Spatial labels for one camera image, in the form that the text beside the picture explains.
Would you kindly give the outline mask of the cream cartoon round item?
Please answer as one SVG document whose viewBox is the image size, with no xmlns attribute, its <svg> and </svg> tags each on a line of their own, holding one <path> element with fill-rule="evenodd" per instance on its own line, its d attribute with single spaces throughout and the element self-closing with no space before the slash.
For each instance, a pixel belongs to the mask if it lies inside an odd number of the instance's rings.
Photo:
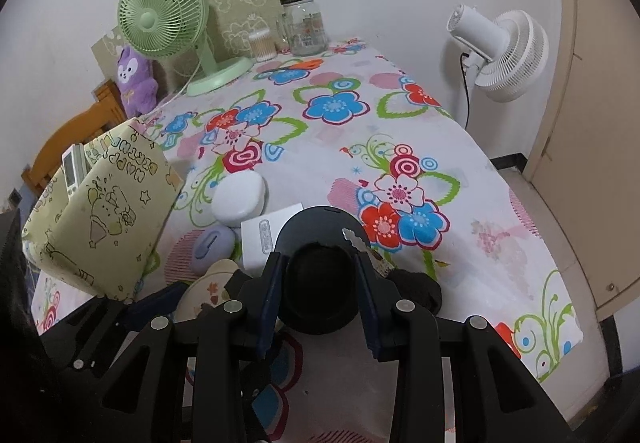
<svg viewBox="0 0 640 443">
<path fill-rule="evenodd" d="M 202 305 L 218 307 L 230 299 L 224 286 L 232 278 L 239 266 L 230 259 L 219 260 L 212 264 L 206 273 L 194 281 L 182 295 L 174 316 L 175 323 L 196 319 L 202 311 Z"/>
</svg>

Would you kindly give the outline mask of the white rectangular box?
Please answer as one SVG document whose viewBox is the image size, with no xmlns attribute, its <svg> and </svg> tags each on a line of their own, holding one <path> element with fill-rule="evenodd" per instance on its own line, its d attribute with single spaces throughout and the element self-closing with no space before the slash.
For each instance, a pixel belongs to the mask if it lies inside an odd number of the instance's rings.
<svg viewBox="0 0 640 443">
<path fill-rule="evenodd" d="M 242 267 L 247 275 L 262 275 L 270 253 L 276 248 L 282 227 L 303 209 L 303 205 L 298 203 L 241 223 Z"/>
</svg>

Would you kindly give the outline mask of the white round case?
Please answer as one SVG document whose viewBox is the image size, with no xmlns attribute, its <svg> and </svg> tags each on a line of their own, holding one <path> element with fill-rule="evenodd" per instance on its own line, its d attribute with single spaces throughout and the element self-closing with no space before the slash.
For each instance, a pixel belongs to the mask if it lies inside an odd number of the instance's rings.
<svg viewBox="0 0 640 443">
<path fill-rule="evenodd" d="M 264 210 L 267 195 L 265 179 L 254 170 L 233 172 L 216 186 L 212 211 L 215 219 L 229 227 L 240 227 Z"/>
</svg>

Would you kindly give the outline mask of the black car key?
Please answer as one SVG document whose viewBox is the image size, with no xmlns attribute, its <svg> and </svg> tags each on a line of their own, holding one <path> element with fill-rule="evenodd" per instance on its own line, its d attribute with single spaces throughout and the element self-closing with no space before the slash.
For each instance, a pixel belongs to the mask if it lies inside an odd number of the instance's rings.
<svg viewBox="0 0 640 443">
<path fill-rule="evenodd" d="M 395 267 L 384 259 L 382 255 L 372 250 L 351 229 L 343 227 L 342 234 L 352 247 L 369 257 L 372 267 L 378 275 L 394 283 L 402 298 L 421 304 L 422 307 L 425 307 L 426 310 L 434 315 L 440 311 L 442 307 L 442 289 L 431 276 Z"/>
</svg>

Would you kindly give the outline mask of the yellow birthday storage box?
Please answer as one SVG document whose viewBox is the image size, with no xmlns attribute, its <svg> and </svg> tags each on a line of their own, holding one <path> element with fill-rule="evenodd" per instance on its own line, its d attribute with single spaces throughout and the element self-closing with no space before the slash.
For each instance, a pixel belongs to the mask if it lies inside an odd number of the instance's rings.
<svg viewBox="0 0 640 443">
<path fill-rule="evenodd" d="M 183 180 L 134 118 L 84 146 L 90 170 L 70 194 L 63 169 L 23 229 L 40 270 L 91 295 L 126 301 L 157 243 Z"/>
</svg>

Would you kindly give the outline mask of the wooden chair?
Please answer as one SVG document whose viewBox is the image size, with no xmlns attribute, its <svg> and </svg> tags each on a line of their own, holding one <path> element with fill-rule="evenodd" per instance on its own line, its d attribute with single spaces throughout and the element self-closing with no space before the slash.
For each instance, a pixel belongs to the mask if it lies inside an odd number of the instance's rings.
<svg viewBox="0 0 640 443">
<path fill-rule="evenodd" d="M 23 170 L 23 182 L 37 197 L 61 167 L 62 154 L 70 145 L 86 144 L 126 120 L 120 92 L 113 80 L 105 80 L 93 94 L 96 102 L 58 128 L 44 143 L 35 161 Z"/>
</svg>

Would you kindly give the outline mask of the purple plush toy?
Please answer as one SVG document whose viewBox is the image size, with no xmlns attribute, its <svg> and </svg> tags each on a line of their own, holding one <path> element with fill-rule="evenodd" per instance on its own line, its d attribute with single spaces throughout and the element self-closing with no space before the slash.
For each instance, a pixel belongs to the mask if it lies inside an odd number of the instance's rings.
<svg viewBox="0 0 640 443">
<path fill-rule="evenodd" d="M 149 113 L 157 105 L 152 62 L 130 46 L 122 49 L 117 61 L 116 86 L 128 118 Z"/>
</svg>

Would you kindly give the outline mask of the beige door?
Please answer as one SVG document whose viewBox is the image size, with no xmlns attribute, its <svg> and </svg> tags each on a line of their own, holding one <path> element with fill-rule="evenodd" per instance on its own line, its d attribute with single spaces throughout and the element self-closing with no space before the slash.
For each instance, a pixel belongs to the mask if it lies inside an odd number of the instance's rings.
<svg viewBox="0 0 640 443">
<path fill-rule="evenodd" d="M 630 0 L 561 0 L 561 15 L 525 174 L 607 319 L 639 296 L 639 15 Z"/>
</svg>

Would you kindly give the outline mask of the green desk fan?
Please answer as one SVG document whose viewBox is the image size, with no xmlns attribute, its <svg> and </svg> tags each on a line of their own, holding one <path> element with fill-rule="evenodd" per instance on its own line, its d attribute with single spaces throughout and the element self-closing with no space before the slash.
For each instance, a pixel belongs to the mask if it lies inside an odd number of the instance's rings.
<svg viewBox="0 0 640 443">
<path fill-rule="evenodd" d="M 253 67 L 245 56 L 217 61 L 207 31 L 207 0 L 119 0 L 117 24 L 128 44 L 151 60 L 192 50 L 198 67 L 184 86 L 188 96 L 215 91 Z"/>
</svg>

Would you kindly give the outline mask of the cotton swab container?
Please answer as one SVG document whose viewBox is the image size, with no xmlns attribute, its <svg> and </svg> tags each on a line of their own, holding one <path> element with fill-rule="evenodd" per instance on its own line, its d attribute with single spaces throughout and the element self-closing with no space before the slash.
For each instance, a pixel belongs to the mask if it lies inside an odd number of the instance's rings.
<svg viewBox="0 0 640 443">
<path fill-rule="evenodd" d="M 276 42 L 268 27 L 254 30 L 247 39 L 256 62 L 266 62 L 277 56 Z"/>
</svg>

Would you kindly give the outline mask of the white standing fan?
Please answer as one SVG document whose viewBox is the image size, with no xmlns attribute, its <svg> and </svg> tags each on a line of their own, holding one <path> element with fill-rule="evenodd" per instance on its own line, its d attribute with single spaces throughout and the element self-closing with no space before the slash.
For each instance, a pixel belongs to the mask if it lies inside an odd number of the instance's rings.
<svg viewBox="0 0 640 443">
<path fill-rule="evenodd" d="M 549 39 L 527 12 L 511 10 L 490 20 L 459 4 L 447 32 L 463 47 L 465 87 L 480 89 L 491 101 L 512 102 L 529 90 L 547 65 Z"/>
</svg>

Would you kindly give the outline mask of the green patterned board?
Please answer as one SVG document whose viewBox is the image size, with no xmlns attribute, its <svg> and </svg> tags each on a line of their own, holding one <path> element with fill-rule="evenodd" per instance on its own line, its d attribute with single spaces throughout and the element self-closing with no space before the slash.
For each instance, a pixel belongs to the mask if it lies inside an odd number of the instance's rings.
<svg viewBox="0 0 640 443">
<path fill-rule="evenodd" d="M 280 0 L 208 0 L 208 4 L 207 33 L 218 62 L 240 55 L 251 57 L 248 35 L 267 27 L 277 50 L 285 49 L 278 25 L 282 13 Z M 125 46 L 126 40 L 116 26 L 91 47 L 103 78 L 115 82 L 116 63 Z M 193 49 L 153 61 L 154 77 L 160 85 L 158 94 L 166 96 L 180 90 L 197 65 L 198 56 Z"/>
</svg>

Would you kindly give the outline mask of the glass jar with black lid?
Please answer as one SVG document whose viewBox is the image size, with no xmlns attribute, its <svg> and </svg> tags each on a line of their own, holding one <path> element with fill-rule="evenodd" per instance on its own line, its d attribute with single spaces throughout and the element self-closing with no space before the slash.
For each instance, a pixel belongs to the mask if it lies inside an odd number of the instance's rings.
<svg viewBox="0 0 640 443">
<path fill-rule="evenodd" d="M 288 50 L 297 56 L 326 51 L 328 36 L 316 0 L 281 0 L 280 34 Z"/>
</svg>

